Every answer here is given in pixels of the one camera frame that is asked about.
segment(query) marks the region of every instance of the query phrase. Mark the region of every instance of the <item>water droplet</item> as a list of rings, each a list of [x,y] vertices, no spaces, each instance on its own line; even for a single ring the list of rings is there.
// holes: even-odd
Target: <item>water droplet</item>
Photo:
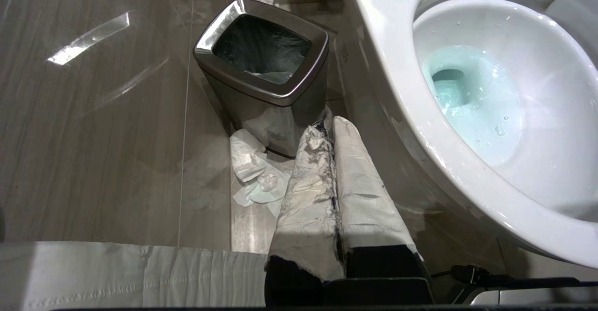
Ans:
[[[494,131],[499,136],[504,136],[506,134],[505,127],[502,126],[502,124],[499,124],[498,126],[495,126]]]

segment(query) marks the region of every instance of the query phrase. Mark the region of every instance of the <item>black cable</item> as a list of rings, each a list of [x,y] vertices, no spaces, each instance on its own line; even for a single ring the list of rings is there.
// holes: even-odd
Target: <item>black cable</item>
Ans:
[[[430,275],[431,278],[436,278],[436,277],[440,277],[440,276],[444,276],[444,275],[450,275],[450,270],[449,271],[442,271],[440,273],[436,273],[434,275]]]

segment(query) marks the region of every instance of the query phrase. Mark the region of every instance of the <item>toilet bowl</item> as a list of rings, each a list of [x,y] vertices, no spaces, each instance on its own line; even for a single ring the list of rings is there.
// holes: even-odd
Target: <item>toilet bowl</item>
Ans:
[[[344,2],[346,106],[397,205],[598,268],[598,0]]]

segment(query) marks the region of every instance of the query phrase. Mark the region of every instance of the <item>blue toilet water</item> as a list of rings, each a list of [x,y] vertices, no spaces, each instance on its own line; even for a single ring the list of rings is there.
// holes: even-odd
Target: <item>blue toilet water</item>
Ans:
[[[504,67],[482,49],[456,45],[434,51],[421,69],[457,134],[487,164],[506,162],[521,136],[523,109]]]

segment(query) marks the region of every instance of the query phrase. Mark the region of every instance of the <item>trash can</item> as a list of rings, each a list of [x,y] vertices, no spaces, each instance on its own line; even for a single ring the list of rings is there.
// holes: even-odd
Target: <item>trash can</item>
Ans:
[[[233,126],[286,156],[323,115],[327,54],[324,29],[256,0],[231,2],[193,51]]]

